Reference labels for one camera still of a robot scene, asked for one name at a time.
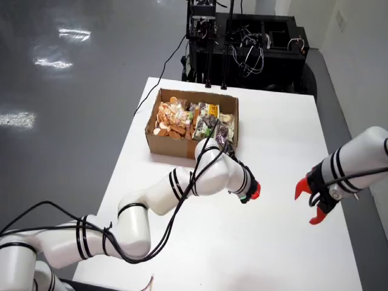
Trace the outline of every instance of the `black stripe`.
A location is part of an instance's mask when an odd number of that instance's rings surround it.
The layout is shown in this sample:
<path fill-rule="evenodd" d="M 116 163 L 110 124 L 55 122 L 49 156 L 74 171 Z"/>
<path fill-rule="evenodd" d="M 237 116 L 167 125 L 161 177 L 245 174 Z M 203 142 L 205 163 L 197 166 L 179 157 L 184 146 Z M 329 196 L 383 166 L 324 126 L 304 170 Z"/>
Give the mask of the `black stripe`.
<path fill-rule="evenodd" d="M 120 209 L 119 213 L 117 214 L 117 218 L 119 218 L 120 214 L 124 212 L 124 210 L 127 210 L 128 208 L 133 206 L 140 206 L 147 210 L 147 207 L 143 203 L 130 203 L 125 205 L 122 209 Z"/>
<path fill-rule="evenodd" d="M 84 216 L 84 219 L 82 220 L 82 225 L 86 226 L 86 216 Z M 86 238 L 86 228 L 82 228 L 82 240 L 84 242 L 84 247 L 85 247 L 85 253 L 88 256 L 88 258 L 92 257 L 92 254 L 89 251 L 89 246 L 87 245 L 87 238 Z"/>
<path fill-rule="evenodd" d="M 247 182 L 248 182 L 247 172 L 245 171 L 243 166 L 241 166 L 241 168 L 242 168 L 242 171 L 244 172 L 244 179 L 242 181 L 241 187 L 236 192 L 233 192 L 234 194 L 240 194 L 245 189 L 245 186 L 247 185 Z"/>
<path fill-rule="evenodd" d="M 384 150 L 386 151 L 386 154 L 388 156 L 388 138 L 384 141 Z"/>
<path fill-rule="evenodd" d="M 34 286 L 35 286 L 35 291 L 38 291 L 39 288 L 38 288 L 38 282 L 36 282 L 36 280 L 34 279 Z"/>
<path fill-rule="evenodd" d="M 55 275 L 54 275 L 54 272 L 53 270 L 51 270 L 51 274 L 52 274 L 52 278 L 53 278 L 53 291 L 55 290 Z"/>
<path fill-rule="evenodd" d="M 179 198 L 179 195 L 178 195 L 178 193 L 177 193 L 176 190 L 175 190 L 174 183 L 172 183 L 172 173 L 171 173 L 171 172 L 170 172 L 170 175 L 169 175 L 169 179 L 170 179 L 171 188 L 172 188 L 172 190 L 173 190 L 173 192 L 174 192 L 174 194 L 175 194 L 175 197 L 176 197 L 178 200 L 180 200 L 181 198 Z"/>
<path fill-rule="evenodd" d="M 345 176 L 345 173 L 344 171 L 342 170 L 342 167 L 341 167 L 341 161 L 340 161 L 340 151 L 341 151 L 342 147 L 340 147 L 338 150 L 337 150 L 337 156 L 335 157 L 336 161 L 337 161 L 337 167 L 338 167 L 338 171 L 339 171 L 339 174 L 341 175 L 341 177 L 344 177 Z M 345 184 L 353 189 L 354 191 L 361 191 L 362 189 L 359 189 L 357 188 L 356 186 L 354 186 L 349 180 L 344 180 Z"/>
<path fill-rule="evenodd" d="M 335 151 L 335 152 L 332 154 L 332 156 L 330 157 L 330 168 L 332 169 L 332 175 L 333 175 L 334 179 L 337 179 L 338 176 L 337 176 L 337 173 L 336 173 L 336 171 L 335 171 L 335 169 L 334 169 L 334 155 L 335 155 L 335 154 L 336 154 L 336 151 Z M 342 190 L 344 190 L 345 192 L 351 193 L 351 191 L 347 190 L 347 189 L 345 188 L 345 186 L 343 186 L 343 184 L 342 184 L 341 182 L 337 183 L 337 185 L 339 185 L 339 187 L 340 187 Z"/>
<path fill-rule="evenodd" d="M 48 287 L 48 291 L 52 291 L 53 290 L 53 281 L 54 281 L 54 273 L 53 273 L 53 270 L 50 269 L 51 271 L 51 281 L 50 281 L 50 287 Z"/>
<path fill-rule="evenodd" d="M 77 226 L 80 226 L 80 221 L 78 220 L 77 221 Z M 82 247 L 81 247 L 81 240 L 79 239 L 79 232 L 81 231 L 81 229 L 76 229 L 75 230 L 75 235 L 76 235 L 76 240 L 77 240 L 77 249 L 78 249 L 78 253 L 79 253 L 79 256 L 81 257 L 81 259 L 86 259 L 85 255 L 84 255 L 84 252 L 82 251 Z"/>
<path fill-rule="evenodd" d="M 26 248 L 32 250 L 35 254 L 37 254 L 36 249 L 33 246 L 31 246 L 30 244 L 27 244 L 26 242 L 19 242 L 19 241 L 7 242 L 7 243 L 2 244 L 0 246 L 0 250 L 4 249 L 6 247 L 26 247 Z"/>
<path fill-rule="evenodd" d="M 181 188 L 181 186 L 179 184 L 178 177 L 176 176 L 176 168 L 174 169 L 173 174 L 174 174 L 175 184 L 176 184 L 176 186 L 177 186 L 177 188 L 178 188 L 178 190 L 179 190 L 179 192 L 181 194 L 181 197 L 182 197 L 183 196 L 183 191 L 182 191 L 182 188 Z"/>

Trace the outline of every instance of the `white table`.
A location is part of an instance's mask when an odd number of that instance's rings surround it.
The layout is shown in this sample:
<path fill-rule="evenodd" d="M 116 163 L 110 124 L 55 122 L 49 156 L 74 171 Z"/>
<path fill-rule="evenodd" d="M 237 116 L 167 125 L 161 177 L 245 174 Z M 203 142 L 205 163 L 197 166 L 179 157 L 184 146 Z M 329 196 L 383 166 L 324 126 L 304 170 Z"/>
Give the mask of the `white table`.
<path fill-rule="evenodd" d="M 142 98 L 156 84 L 149 78 Z M 223 93 L 239 98 L 237 157 L 259 183 L 261 195 L 243 205 L 226 191 L 193 197 L 175 219 L 164 250 L 149 262 L 130 265 L 96 256 L 78 264 L 75 281 L 121 290 L 141 290 L 154 274 L 153 290 L 361 290 L 343 210 L 311 226 L 308 195 L 294 201 L 296 183 L 327 156 L 312 96 L 218 86 L 207 89 L 163 79 L 167 89 Z M 98 215 L 116 221 L 128 192 L 157 182 L 188 159 L 149 152 L 144 127 L 158 89 L 134 117 Z M 150 213 L 153 246 L 170 213 Z"/>

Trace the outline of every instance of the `snack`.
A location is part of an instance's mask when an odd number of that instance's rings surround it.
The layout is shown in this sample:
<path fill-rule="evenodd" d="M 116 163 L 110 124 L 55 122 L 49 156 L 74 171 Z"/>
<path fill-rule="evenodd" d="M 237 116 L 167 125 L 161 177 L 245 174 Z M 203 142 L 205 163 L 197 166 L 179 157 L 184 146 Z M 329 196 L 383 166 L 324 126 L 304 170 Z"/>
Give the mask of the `snack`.
<path fill-rule="evenodd" d="M 232 122 L 235 120 L 235 117 L 233 114 L 219 114 L 219 121 L 226 123 L 228 125 L 232 125 Z"/>
<path fill-rule="evenodd" d="M 190 128 L 193 124 L 189 121 L 189 120 L 186 120 L 186 133 L 184 135 L 184 138 L 185 139 L 191 139 L 192 138 L 192 134 L 190 133 Z"/>
<path fill-rule="evenodd" d="M 181 138 L 181 136 L 179 135 L 179 133 L 174 132 L 173 130 L 170 130 L 170 131 L 169 131 L 169 137 L 175 138 L 175 139 L 180 139 L 180 138 Z"/>
<path fill-rule="evenodd" d="M 199 116 L 196 120 L 196 128 L 192 135 L 192 138 L 196 141 L 200 141 L 204 138 L 207 138 L 212 131 L 211 127 L 208 127 L 203 120 L 202 116 Z"/>
<path fill-rule="evenodd" d="M 157 120 L 159 123 L 168 125 L 177 125 L 185 128 L 185 121 L 189 118 L 190 113 L 184 111 L 184 108 L 179 102 L 168 104 L 161 102 L 158 108 Z"/>
<path fill-rule="evenodd" d="M 176 126 L 176 125 L 171 125 L 171 130 L 174 132 L 178 132 L 180 135 L 185 135 L 186 129 L 183 129 L 182 127 Z"/>
<path fill-rule="evenodd" d="M 233 120 L 231 124 L 224 122 L 219 122 L 215 130 L 215 139 L 218 144 L 223 147 L 224 144 L 228 142 L 233 142 L 233 136 L 235 132 L 235 121 Z"/>
<path fill-rule="evenodd" d="M 159 126 L 160 126 L 161 129 L 166 129 L 167 128 L 167 125 L 164 122 L 160 122 Z"/>
<path fill-rule="evenodd" d="M 190 103 L 189 111 L 194 112 L 196 109 L 199 109 L 198 104 L 196 104 L 196 103 Z"/>
<path fill-rule="evenodd" d="M 161 129 L 158 133 L 158 136 L 166 136 L 168 135 L 167 129 Z"/>
<path fill-rule="evenodd" d="M 217 119 L 213 115 L 202 116 L 202 120 L 211 129 L 216 125 L 217 122 Z"/>
<path fill-rule="evenodd" d="M 199 111 L 201 116 L 208 116 L 212 115 L 215 118 L 219 119 L 219 105 L 213 105 L 208 103 L 200 102 L 199 104 Z"/>
<path fill-rule="evenodd" d="M 219 122 L 216 128 L 215 139 L 221 147 L 223 147 L 227 141 L 228 133 L 228 125 L 226 123 Z"/>
<path fill-rule="evenodd" d="M 194 129 L 196 129 L 196 120 L 199 116 L 199 108 L 195 109 L 194 111 L 194 115 L 193 115 L 193 125 L 194 125 Z"/>

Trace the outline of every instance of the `cable bundle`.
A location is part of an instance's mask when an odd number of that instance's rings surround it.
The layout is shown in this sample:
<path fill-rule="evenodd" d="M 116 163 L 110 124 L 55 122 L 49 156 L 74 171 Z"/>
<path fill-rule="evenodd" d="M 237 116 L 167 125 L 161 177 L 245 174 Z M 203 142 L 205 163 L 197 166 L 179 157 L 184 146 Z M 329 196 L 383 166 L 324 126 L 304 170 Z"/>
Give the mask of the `cable bundle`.
<path fill-rule="evenodd" d="M 253 68 L 252 68 L 252 67 L 250 67 L 249 65 L 247 65 L 247 60 L 248 60 L 248 57 L 249 57 L 249 55 L 250 55 L 250 52 L 252 51 L 252 49 L 254 48 L 254 46 L 251 46 L 251 48 L 250 48 L 250 50 L 249 50 L 249 52 L 248 52 L 248 55 L 247 55 L 247 57 L 245 58 L 245 61 L 244 61 L 244 62 L 238 62 L 238 61 L 237 61 L 237 52 L 236 52 L 236 49 L 234 48 L 233 45 L 230 44 L 230 46 L 231 46 L 231 48 L 232 48 L 232 50 L 233 50 L 233 52 L 232 52 L 233 58 L 234 58 L 236 64 L 238 64 L 238 67 L 242 69 L 242 76 L 243 76 L 244 78 L 247 78 L 250 74 L 254 74 L 254 75 L 260 74 L 260 73 L 263 71 L 263 68 L 264 68 L 264 53 L 263 53 L 263 48 L 262 48 L 262 47 L 260 47 L 260 55 L 259 55 L 259 57 L 257 58 L 256 63 L 255 63 L 255 65 L 254 65 Z M 256 69 L 256 66 L 257 66 L 257 64 L 259 63 L 260 59 L 261 59 L 261 67 L 260 67 L 260 69 Z"/>

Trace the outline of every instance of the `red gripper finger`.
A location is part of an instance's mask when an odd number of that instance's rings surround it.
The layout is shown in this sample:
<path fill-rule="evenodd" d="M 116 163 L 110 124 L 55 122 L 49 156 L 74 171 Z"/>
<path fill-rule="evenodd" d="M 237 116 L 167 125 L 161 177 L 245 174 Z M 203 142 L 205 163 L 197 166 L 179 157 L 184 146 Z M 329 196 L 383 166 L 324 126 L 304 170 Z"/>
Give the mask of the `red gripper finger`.
<path fill-rule="evenodd" d="M 298 199 L 298 197 L 300 196 L 300 194 L 302 192 L 307 192 L 309 194 L 312 193 L 311 189 L 310 189 L 310 186 L 309 184 L 307 183 L 307 178 L 303 178 L 302 180 L 300 180 L 297 185 L 296 185 L 296 188 L 295 188 L 295 200 Z"/>
<path fill-rule="evenodd" d="M 315 224 L 318 224 L 318 223 L 321 223 L 322 220 L 325 219 L 327 214 L 323 213 L 322 209 L 320 209 L 319 207 L 316 208 L 316 217 L 313 217 L 312 219 L 310 219 L 310 223 L 312 225 L 315 225 Z"/>

